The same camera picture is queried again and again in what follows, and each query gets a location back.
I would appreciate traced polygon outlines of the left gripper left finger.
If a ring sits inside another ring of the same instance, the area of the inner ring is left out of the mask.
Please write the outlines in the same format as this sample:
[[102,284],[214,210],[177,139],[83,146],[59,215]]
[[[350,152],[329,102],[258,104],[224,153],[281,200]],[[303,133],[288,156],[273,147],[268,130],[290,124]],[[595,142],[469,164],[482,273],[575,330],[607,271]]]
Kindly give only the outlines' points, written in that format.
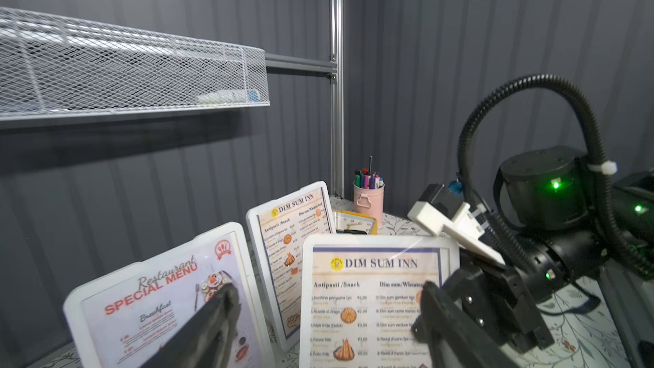
[[226,367],[241,312],[237,288],[223,286],[142,367]]

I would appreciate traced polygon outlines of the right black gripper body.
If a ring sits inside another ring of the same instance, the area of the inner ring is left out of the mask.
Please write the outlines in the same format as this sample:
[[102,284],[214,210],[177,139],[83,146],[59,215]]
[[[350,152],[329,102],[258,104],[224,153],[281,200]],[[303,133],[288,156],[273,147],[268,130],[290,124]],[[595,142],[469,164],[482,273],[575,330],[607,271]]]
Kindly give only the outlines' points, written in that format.
[[[463,307],[463,315],[498,346],[508,345],[524,354],[534,348],[546,349],[555,340],[540,303],[550,299],[555,285],[545,269],[525,274],[463,252],[462,265],[442,286],[427,283],[420,302],[421,313],[412,330],[419,342],[431,340],[437,329],[451,328],[453,323],[437,322],[437,304],[451,301]],[[436,289],[443,291],[436,295]]]

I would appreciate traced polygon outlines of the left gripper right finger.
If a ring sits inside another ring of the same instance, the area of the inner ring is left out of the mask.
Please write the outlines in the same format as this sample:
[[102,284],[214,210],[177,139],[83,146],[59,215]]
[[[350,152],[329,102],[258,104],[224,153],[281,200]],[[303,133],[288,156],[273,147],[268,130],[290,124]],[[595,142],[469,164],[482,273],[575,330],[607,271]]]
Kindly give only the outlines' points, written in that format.
[[433,367],[515,367],[516,364],[431,281],[422,288],[417,342]]

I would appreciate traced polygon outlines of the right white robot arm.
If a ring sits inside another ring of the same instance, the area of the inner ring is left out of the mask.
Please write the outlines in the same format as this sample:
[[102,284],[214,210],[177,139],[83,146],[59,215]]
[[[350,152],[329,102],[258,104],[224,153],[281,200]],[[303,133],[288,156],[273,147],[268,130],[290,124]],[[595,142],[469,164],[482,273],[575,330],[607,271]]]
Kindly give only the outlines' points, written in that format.
[[[475,133],[494,107],[533,89],[565,100],[585,149],[555,146],[508,158],[487,202],[473,185]],[[533,74],[493,90],[463,126],[457,165],[456,181],[429,185],[409,213],[424,230],[445,233],[463,249],[451,277],[427,284],[411,329],[436,366],[445,362],[444,345],[461,362],[483,366],[500,346],[521,354],[552,346],[542,304],[610,259],[652,280],[653,195],[639,187],[639,175],[611,180],[618,168],[606,157],[589,100],[573,83]]]

